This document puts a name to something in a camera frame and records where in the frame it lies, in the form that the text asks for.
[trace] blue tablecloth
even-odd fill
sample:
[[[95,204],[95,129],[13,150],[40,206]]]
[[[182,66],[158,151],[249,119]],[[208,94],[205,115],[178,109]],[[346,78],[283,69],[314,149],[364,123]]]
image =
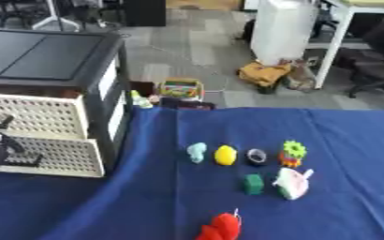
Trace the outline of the blue tablecloth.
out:
[[[270,181],[284,140],[308,148],[308,194],[289,202],[267,186],[241,191],[247,173]],[[205,160],[191,163],[191,143]],[[221,144],[238,161],[218,166]],[[193,239],[211,217],[240,209],[240,239],[384,239],[384,112],[231,109],[136,110],[126,151],[106,179],[0,173],[0,239]],[[244,153],[261,148],[271,164],[254,168]]]

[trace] plastic drawer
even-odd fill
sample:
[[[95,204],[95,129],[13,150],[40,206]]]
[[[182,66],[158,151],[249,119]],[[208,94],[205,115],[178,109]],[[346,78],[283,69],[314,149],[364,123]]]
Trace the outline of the plastic drawer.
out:
[[[96,140],[52,140],[13,137],[25,152],[12,154],[6,163],[28,163],[42,155],[37,167],[0,166],[0,172],[101,177],[103,161]]]
[[[30,97],[0,94],[0,122],[14,117],[1,130],[11,136],[87,139],[88,119],[82,97]]]

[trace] desk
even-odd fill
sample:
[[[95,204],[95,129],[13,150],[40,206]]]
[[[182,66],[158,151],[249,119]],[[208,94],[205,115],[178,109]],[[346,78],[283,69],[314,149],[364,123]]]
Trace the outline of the desk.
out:
[[[316,88],[321,88],[328,76],[329,70],[332,66],[332,62],[339,48],[341,47],[342,40],[347,34],[347,30],[352,21],[352,17],[356,13],[382,13],[384,14],[384,7],[358,7],[350,5],[340,0],[326,0],[332,5],[340,8],[343,12],[343,20],[338,24],[336,31],[334,32],[332,42],[326,52],[325,57],[321,63],[318,75],[316,76]]]

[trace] table leg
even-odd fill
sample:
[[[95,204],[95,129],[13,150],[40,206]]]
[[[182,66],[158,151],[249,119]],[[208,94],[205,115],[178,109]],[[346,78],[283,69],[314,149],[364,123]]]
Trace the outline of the table leg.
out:
[[[316,88],[321,88],[323,86],[323,83],[325,82],[325,79],[328,76],[329,69],[332,66],[333,59],[336,56],[339,48],[341,47],[342,40],[344,39],[347,33],[347,29],[351,24],[353,16],[354,12],[352,11],[351,7],[347,8],[345,18],[338,24],[338,27],[334,32],[332,42],[329,45],[329,49],[326,52],[326,55],[321,63],[320,70],[318,71],[318,75],[316,76]]]

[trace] bag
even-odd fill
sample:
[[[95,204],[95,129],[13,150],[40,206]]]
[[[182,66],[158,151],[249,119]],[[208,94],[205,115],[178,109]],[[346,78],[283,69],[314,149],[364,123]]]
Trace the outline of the bag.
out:
[[[254,83],[261,94],[272,94],[278,80],[291,71],[290,63],[265,67],[258,62],[248,64],[238,70],[239,78]]]

